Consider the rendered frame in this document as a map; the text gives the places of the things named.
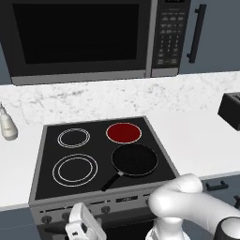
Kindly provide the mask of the black frying pan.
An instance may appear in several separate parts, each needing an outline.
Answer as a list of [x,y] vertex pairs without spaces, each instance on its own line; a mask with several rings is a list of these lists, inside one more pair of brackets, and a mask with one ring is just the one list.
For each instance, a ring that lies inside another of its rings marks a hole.
[[158,165],[158,156],[143,144],[128,143],[113,151],[112,165],[116,174],[101,188],[102,191],[109,189],[123,175],[143,177],[150,174]]

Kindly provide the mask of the grey-blue base cupboard front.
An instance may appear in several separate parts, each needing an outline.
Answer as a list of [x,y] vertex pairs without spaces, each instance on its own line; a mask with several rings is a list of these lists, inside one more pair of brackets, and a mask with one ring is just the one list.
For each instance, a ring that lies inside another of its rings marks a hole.
[[0,212],[0,240],[38,239],[38,230],[29,208]]

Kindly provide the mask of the grey-blue drawer front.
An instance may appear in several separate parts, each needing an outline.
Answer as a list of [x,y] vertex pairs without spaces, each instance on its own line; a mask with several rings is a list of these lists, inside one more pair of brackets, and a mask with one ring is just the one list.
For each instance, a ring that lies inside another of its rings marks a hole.
[[[215,190],[215,191],[208,191],[206,189],[206,186],[205,186],[206,183],[213,186],[213,185],[218,185],[221,180],[223,180],[226,184],[229,185],[227,189]],[[234,196],[237,195],[240,197],[240,174],[203,179],[202,185],[203,185],[203,191],[205,193],[215,198],[218,198],[233,207],[236,202]]]

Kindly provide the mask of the black and silver stove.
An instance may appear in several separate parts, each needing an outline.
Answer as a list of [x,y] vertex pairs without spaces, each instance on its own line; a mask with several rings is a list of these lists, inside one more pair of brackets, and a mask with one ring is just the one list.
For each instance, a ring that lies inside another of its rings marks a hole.
[[[106,136],[107,128],[127,122],[138,126],[141,138],[133,143],[151,148],[158,158],[153,172],[143,177],[123,175],[106,191],[101,188],[116,174],[113,151],[127,143]],[[29,207],[37,225],[51,216],[52,222],[65,221],[62,214],[74,204],[84,203],[95,218],[112,222],[153,216],[145,204],[150,193],[179,175],[148,119],[144,116],[47,125],[43,128]],[[111,212],[101,213],[110,206]]]

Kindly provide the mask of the grey-blue wall cupboard door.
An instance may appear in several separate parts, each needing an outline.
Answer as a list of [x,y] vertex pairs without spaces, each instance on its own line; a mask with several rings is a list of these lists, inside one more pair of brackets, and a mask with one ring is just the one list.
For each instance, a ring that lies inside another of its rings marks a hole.
[[[206,4],[196,61],[190,53],[198,14],[195,9]],[[187,31],[180,64],[180,74],[240,70],[240,0],[191,0]]]
[[0,85],[12,84],[7,62],[3,53],[2,45],[0,43]]

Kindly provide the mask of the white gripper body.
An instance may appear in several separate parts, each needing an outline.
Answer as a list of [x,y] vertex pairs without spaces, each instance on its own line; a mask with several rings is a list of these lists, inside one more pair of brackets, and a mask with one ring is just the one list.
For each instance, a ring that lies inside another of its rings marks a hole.
[[69,240],[107,240],[106,233],[82,202],[76,203],[70,212],[67,236]]

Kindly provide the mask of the red glowing burner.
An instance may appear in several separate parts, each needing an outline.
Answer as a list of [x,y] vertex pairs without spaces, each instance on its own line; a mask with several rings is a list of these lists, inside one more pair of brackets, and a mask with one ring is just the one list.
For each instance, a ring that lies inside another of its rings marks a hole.
[[135,143],[141,138],[142,131],[134,124],[119,122],[107,128],[106,136],[114,143]]

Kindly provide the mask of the black oven door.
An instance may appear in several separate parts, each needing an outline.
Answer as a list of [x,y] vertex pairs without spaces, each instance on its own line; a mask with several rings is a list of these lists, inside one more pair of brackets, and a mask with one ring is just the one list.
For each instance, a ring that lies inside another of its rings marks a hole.
[[[107,240],[145,240],[145,236],[152,229],[153,216],[132,217],[112,222],[102,222],[102,229]],[[69,240],[65,230],[67,223],[60,221],[37,227],[41,240]]]

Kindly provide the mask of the black toaster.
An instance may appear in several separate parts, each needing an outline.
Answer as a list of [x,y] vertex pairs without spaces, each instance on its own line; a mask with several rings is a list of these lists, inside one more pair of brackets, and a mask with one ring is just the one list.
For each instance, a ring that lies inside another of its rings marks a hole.
[[217,114],[240,131],[240,92],[224,93]]

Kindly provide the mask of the white bottle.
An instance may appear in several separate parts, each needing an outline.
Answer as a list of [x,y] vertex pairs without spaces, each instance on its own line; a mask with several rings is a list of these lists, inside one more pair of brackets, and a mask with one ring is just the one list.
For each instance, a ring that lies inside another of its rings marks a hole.
[[3,137],[7,141],[13,141],[18,137],[18,129],[5,107],[0,103],[0,126]]

